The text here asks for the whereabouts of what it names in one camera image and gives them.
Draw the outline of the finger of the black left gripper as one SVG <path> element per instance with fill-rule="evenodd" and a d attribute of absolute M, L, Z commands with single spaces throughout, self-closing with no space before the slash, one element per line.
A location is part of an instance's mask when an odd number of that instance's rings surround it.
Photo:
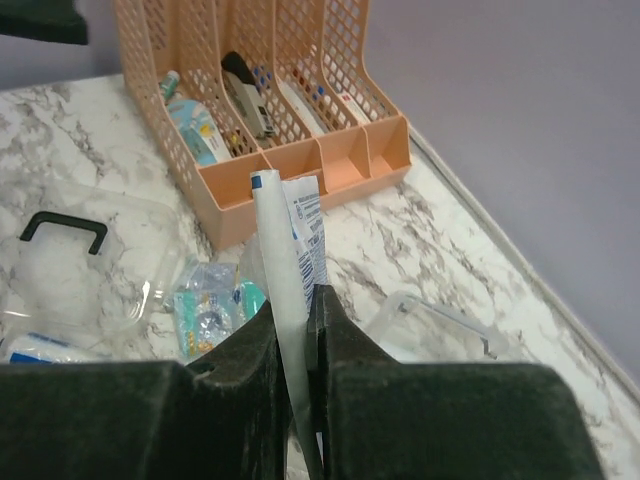
<path fill-rule="evenodd" d="M 73 0 L 1 0 L 1 34 L 49 43 L 88 45 L 88 24 Z"/>

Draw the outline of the clear medicine kit box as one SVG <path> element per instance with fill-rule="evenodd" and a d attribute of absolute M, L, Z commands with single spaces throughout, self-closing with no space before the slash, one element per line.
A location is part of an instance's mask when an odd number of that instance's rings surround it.
<path fill-rule="evenodd" d="M 407 364 L 493 361 L 509 349 L 495 328 L 404 291 L 391 294 L 364 331 Z"/>

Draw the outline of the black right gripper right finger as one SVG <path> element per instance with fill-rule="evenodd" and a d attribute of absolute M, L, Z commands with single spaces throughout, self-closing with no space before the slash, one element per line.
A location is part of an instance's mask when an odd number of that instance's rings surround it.
<path fill-rule="evenodd" d="M 316 286 L 307 323 L 327 479 L 601 479 L 570 387 L 531 363 L 393 359 Z"/>

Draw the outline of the blue white gauze packet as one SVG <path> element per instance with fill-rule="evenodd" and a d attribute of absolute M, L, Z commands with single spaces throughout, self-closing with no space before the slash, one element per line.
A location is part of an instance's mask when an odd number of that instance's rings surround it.
<path fill-rule="evenodd" d="M 284 374 L 311 479 L 324 477 L 312 422 L 305 357 L 314 283 L 327 282 L 324 225 L 315 176 L 283 181 L 277 170 L 251 174 L 257 234 Z"/>

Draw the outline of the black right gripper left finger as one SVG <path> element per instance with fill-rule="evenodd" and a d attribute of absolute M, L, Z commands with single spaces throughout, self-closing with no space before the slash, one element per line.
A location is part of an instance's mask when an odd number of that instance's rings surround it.
<path fill-rule="evenodd" d="M 281 479 L 290 407 L 269 306 L 174 361 L 5 365 L 5 479 Z"/>

